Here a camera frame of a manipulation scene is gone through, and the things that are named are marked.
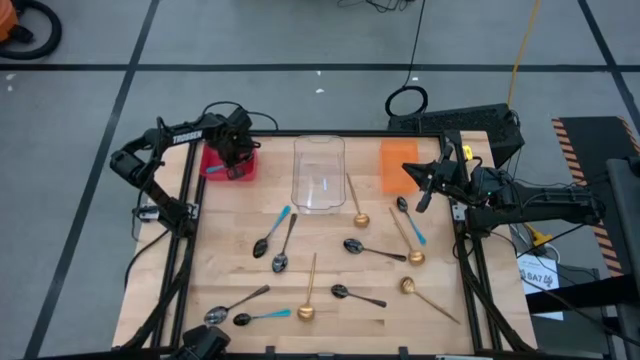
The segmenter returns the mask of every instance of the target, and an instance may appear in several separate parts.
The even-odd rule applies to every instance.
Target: black handle
[[[233,304],[233,305],[229,306],[229,307],[227,308],[227,311],[229,311],[229,310],[233,309],[234,307],[236,307],[236,306],[238,306],[238,305],[242,304],[243,302],[245,302],[245,301],[247,301],[247,300],[251,300],[251,299],[253,299],[254,297],[256,297],[256,296],[258,296],[258,295],[262,295],[262,294],[266,293],[267,291],[269,291],[269,289],[270,289],[270,288],[269,288],[269,285],[265,285],[265,286],[261,287],[260,289],[256,290],[253,294],[251,294],[251,295],[247,296],[246,298],[244,298],[244,299],[242,299],[242,300],[238,301],[237,303],[235,303],[235,304]]]
[[[387,307],[387,302],[386,301],[376,300],[376,299],[369,299],[369,298],[358,296],[358,295],[354,295],[354,294],[351,294],[351,293],[349,293],[349,296],[353,296],[355,298],[358,298],[358,299],[361,299],[361,300],[364,300],[364,301],[368,301],[368,302],[370,302],[372,304],[375,304],[375,305],[378,305],[380,307]]]
[[[296,220],[298,220],[298,214],[291,214],[291,219],[289,220],[289,231],[287,231],[287,238],[284,241],[284,246],[282,247],[282,253],[284,254],[284,249],[287,248],[287,243],[289,242],[289,236],[291,235],[291,230],[293,230],[293,225],[296,224]]]
[[[407,257],[404,256],[404,255],[391,254],[391,253],[386,253],[386,252],[383,252],[383,251],[378,251],[378,250],[373,250],[373,249],[364,249],[364,251],[371,251],[372,253],[388,256],[388,257],[390,257],[390,258],[392,258],[394,260],[398,260],[398,261],[402,261],[402,262],[407,261]]]

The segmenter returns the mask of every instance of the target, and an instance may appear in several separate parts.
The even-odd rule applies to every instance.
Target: blue handle
[[[216,171],[224,169],[224,165],[211,166],[207,168],[207,174],[213,174]]]
[[[425,239],[425,237],[422,236],[420,229],[418,229],[416,224],[413,223],[413,219],[411,218],[411,216],[409,216],[409,221],[411,222],[411,226],[413,226],[413,231],[415,231],[416,235],[418,235],[418,240],[420,240],[420,244],[422,244],[422,246],[427,245],[427,239]]]
[[[280,225],[282,220],[284,220],[284,218],[286,218],[287,215],[289,215],[289,211],[291,211],[291,206],[289,205],[285,206],[284,209],[282,209],[282,212],[280,213],[278,220],[276,220],[276,223],[273,224],[273,227],[271,228],[271,231],[269,231],[269,234],[271,234],[278,227],[278,225]]]
[[[291,310],[290,309],[284,309],[284,310],[272,312],[272,313],[265,314],[265,315],[253,316],[253,318],[254,319],[262,319],[262,318],[267,318],[267,317],[289,317],[289,316],[291,316]]]

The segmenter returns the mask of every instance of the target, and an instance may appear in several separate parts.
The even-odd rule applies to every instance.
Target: spoon
[[[347,239],[344,241],[344,248],[347,249],[348,252],[352,253],[352,254],[360,254],[363,251],[371,251],[372,253],[376,253],[379,255],[384,255],[384,256],[388,256],[394,260],[398,260],[398,261],[407,261],[407,257],[404,255],[396,255],[396,254],[391,254],[391,253],[386,253],[386,252],[382,252],[382,251],[378,251],[378,250],[373,250],[373,249],[367,249],[364,247],[364,245],[362,245],[362,243],[360,242],[360,240],[356,240],[356,239]]]
[[[418,236],[418,240],[420,240],[420,244],[422,244],[422,246],[427,245],[427,239],[425,239],[425,237],[420,232],[420,229],[418,229],[416,224],[413,222],[411,215],[409,215],[409,204],[407,203],[407,200],[402,196],[398,196],[398,199],[396,200],[396,205],[398,205],[398,210],[400,210],[400,212],[402,213],[405,213],[405,215],[407,215],[407,217],[409,218],[409,222],[413,227],[413,231],[416,232],[416,235]]]
[[[282,252],[276,255],[273,258],[273,262],[271,262],[271,268],[273,272],[279,273],[282,272],[287,267],[289,263],[289,259],[287,255],[285,255],[284,250],[287,248],[287,243],[289,242],[289,236],[291,235],[291,230],[293,230],[293,225],[295,225],[296,220],[298,220],[298,214],[291,214],[291,219],[289,220],[289,231],[287,232],[287,238],[284,241],[284,246],[282,247]]]
[[[393,212],[393,209],[389,208],[389,212],[391,213],[391,216],[393,216],[393,221],[395,221],[396,226],[400,230],[402,238],[407,243],[407,246],[409,246],[409,263],[413,266],[421,265],[422,263],[424,263],[424,254],[420,250],[413,249],[413,247],[411,246],[411,242],[409,241],[407,234],[404,232],[402,225],[400,225],[400,222],[398,221],[396,214]]]
[[[238,314],[233,318],[233,323],[237,326],[245,326],[251,322],[253,319],[264,319],[270,317],[289,317],[291,316],[291,310],[284,309],[276,312],[272,312],[269,314],[259,315],[259,316],[251,316],[247,313]]]
[[[309,275],[309,289],[307,289],[307,302],[298,308],[298,318],[307,322],[313,320],[315,310],[311,306],[311,289],[313,288],[313,277],[316,274],[316,253],[313,253],[313,263],[311,263],[311,275]]]
[[[369,215],[360,212],[360,204],[358,204],[356,190],[353,188],[353,184],[351,183],[351,176],[349,176],[349,174],[347,174],[347,181],[349,182],[349,188],[351,188],[351,196],[353,197],[353,202],[356,204],[356,211],[358,211],[356,217],[353,218],[353,223],[356,225],[356,227],[366,228],[367,226],[369,226]]]
[[[273,234],[273,232],[276,230],[278,225],[280,225],[282,220],[284,220],[284,218],[286,218],[287,215],[289,215],[289,211],[291,211],[291,206],[289,206],[289,205],[285,206],[284,209],[282,209],[282,212],[280,213],[280,216],[278,217],[278,220],[276,220],[276,223],[273,224],[273,227],[271,228],[271,231],[269,231],[267,236],[265,236],[262,239],[256,241],[256,244],[253,245],[253,257],[254,258],[256,258],[256,259],[260,258],[260,257],[262,257],[262,255],[264,255],[267,252],[267,249],[269,248],[269,237],[271,237],[271,234]]]
[[[260,289],[256,290],[253,294],[247,296],[246,298],[238,301],[237,303],[229,307],[224,307],[224,306],[214,307],[213,309],[209,310],[209,312],[207,312],[207,314],[204,316],[204,323],[207,325],[218,325],[222,323],[227,318],[227,315],[229,314],[229,310],[244,303],[247,300],[251,300],[258,295],[262,295],[266,293],[267,291],[269,291],[269,289],[270,289],[269,285],[265,285]]]
[[[387,302],[386,301],[376,300],[376,299],[369,299],[369,298],[366,298],[366,297],[362,297],[362,296],[359,296],[359,295],[352,294],[352,293],[349,292],[349,289],[347,289],[346,286],[341,285],[341,284],[333,285],[331,287],[331,293],[333,294],[333,296],[337,297],[338,299],[344,299],[347,296],[353,296],[355,298],[368,301],[368,302],[370,302],[372,304],[375,304],[375,305],[378,305],[380,307],[387,307]]]
[[[214,172],[220,171],[222,169],[224,169],[224,165],[210,166],[207,168],[207,174],[213,174]]]
[[[429,300],[429,298],[427,298],[426,296],[424,296],[421,293],[417,292],[416,291],[416,283],[413,281],[412,278],[410,278],[408,276],[405,276],[402,279],[400,279],[400,291],[402,291],[403,294],[416,294],[416,295],[418,295],[422,300],[427,302],[427,304],[433,306],[436,310],[440,311],[444,316],[448,317],[449,319],[453,320],[456,324],[460,325],[460,321],[458,321],[458,319],[454,318],[453,315],[449,314],[447,312],[447,310],[441,308],[436,303],[434,303],[433,301]]]

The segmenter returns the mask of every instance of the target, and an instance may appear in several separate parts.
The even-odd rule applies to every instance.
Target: white paper
[[[553,290],[557,289],[560,286],[558,284],[558,274],[556,273],[556,271],[558,271],[556,262],[551,259],[536,259],[536,256],[523,255],[518,259],[518,267],[520,268],[520,276],[527,279],[527,281],[540,286],[543,289]],[[524,281],[522,282],[522,285],[524,286],[525,294],[540,292],[539,289],[527,284]],[[562,312],[535,315],[560,321],[564,319],[562,316]]]

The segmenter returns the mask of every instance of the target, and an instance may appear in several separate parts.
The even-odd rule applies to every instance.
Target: gold spoon
[[[369,215],[360,212],[360,204],[358,204],[356,190],[353,188],[353,184],[351,183],[351,176],[349,176],[349,174],[347,174],[347,181],[349,182],[349,187],[351,188],[351,196],[353,197],[353,202],[356,204],[356,210],[358,211],[358,215],[353,218],[353,223],[356,225],[356,227],[366,228],[367,226],[369,226]]]
[[[422,265],[424,263],[424,254],[420,250],[413,249],[413,247],[411,246],[411,242],[409,241],[407,234],[404,232],[402,225],[400,225],[400,222],[398,221],[396,214],[393,212],[393,209],[389,208],[389,212],[391,213],[391,216],[393,216],[393,221],[395,221],[396,226],[398,227],[398,229],[400,229],[402,238],[407,243],[407,246],[409,246],[409,263],[413,266]]]
[[[298,308],[298,317],[307,322],[313,320],[315,310],[311,306],[311,289],[313,289],[313,277],[316,274],[316,253],[313,253],[313,264],[311,265],[311,275],[309,276],[309,289],[307,290],[307,302]]]
[[[429,300],[426,296],[424,296],[421,293],[417,292],[416,291],[416,283],[413,281],[412,278],[410,278],[408,276],[405,276],[402,279],[400,279],[400,291],[402,291],[403,294],[416,294],[416,295],[418,295],[422,300],[426,301],[427,304],[433,306],[436,310],[440,311],[444,316],[448,317],[449,319],[453,320],[456,324],[460,325],[460,321],[458,321],[458,319],[454,318],[453,315],[449,314],[447,312],[447,310],[441,308],[436,303],[434,303],[433,301]]]

